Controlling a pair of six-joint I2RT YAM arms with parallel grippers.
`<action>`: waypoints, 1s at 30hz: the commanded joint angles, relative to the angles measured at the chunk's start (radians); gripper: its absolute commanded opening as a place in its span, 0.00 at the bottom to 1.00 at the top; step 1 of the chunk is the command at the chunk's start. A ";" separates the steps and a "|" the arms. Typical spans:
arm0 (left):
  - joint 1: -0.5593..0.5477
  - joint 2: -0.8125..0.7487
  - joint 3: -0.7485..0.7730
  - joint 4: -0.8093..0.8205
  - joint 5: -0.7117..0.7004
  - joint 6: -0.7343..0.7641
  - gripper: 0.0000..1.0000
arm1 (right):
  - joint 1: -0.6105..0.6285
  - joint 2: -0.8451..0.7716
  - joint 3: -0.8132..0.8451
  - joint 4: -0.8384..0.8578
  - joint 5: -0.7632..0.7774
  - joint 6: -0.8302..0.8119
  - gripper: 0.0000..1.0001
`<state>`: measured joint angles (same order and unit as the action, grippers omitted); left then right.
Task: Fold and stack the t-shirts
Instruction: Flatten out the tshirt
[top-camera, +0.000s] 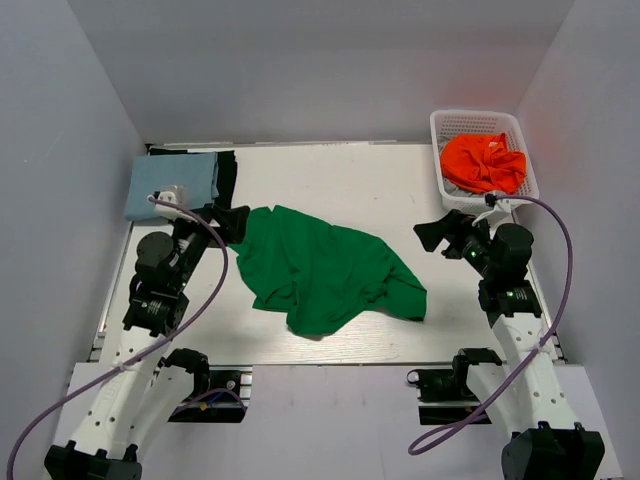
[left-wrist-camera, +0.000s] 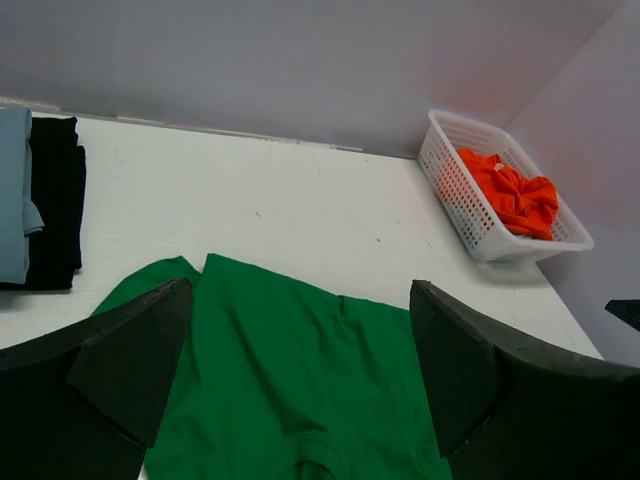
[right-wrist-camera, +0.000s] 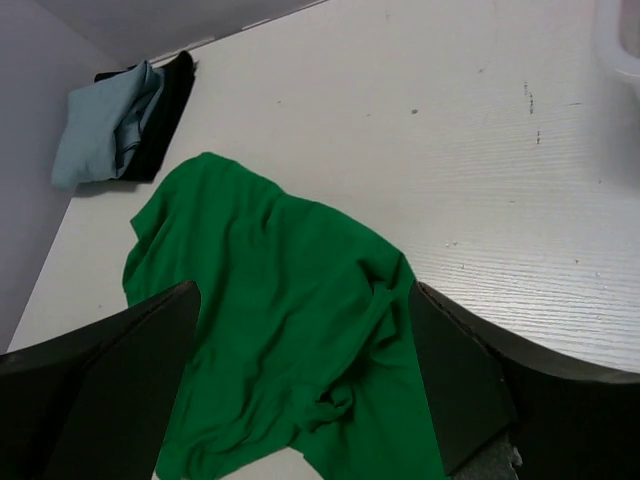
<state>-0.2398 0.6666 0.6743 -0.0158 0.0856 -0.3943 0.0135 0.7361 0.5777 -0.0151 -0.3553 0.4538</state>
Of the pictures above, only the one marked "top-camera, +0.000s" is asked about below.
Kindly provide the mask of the green t shirt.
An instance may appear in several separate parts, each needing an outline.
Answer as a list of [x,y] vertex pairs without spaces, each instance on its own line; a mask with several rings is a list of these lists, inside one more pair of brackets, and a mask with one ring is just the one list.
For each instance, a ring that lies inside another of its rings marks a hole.
[[233,245],[257,310],[282,312],[304,337],[336,333],[364,311],[421,321],[427,291],[379,237],[280,205],[252,210]]

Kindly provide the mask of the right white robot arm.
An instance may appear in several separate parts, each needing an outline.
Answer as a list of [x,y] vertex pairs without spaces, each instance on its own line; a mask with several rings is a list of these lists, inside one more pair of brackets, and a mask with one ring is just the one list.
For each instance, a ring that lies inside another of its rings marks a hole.
[[605,454],[602,436],[573,412],[552,359],[550,330],[526,278],[534,238],[524,227],[458,210],[413,228],[423,248],[448,244],[447,259],[463,259],[480,275],[479,303],[503,353],[464,348],[445,386],[477,398],[474,420],[487,416],[507,438],[501,453],[506,479],[593,479]]

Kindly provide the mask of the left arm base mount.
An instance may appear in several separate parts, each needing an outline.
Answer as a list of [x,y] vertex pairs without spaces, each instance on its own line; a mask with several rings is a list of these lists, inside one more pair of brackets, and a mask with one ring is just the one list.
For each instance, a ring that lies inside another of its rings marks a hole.
[[249,407],[252,386],[252,368],[211,367],[210,388],[205,397],[194,401],[196,394],[186,399],[170,417],[173,423],[239,424]]

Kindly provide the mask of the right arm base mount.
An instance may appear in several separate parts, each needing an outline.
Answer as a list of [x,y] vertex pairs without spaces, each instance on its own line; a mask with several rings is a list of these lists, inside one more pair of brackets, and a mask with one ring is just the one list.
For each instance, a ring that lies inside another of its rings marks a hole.
[[417,390],[419,422],[422,426],[461,421],[480,405],[467,387],[455,385],[452,369],[412,369],[407,373],[406,381]]

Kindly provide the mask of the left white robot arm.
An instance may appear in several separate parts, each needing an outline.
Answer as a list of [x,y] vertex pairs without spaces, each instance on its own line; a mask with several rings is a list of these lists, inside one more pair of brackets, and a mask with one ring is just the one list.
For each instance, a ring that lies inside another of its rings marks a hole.
[[153,231],[136,248],[129,306],[112,370],[98,381],[92,405],[64,445],[50,447],[53,479],[139,479],[156,435],[187,399],[209,396],[205,354],[172,349],[189,325],[184,290],[205,251],[244,239],[250,209],[207,205],[193,213],[156,202],[171,232]]

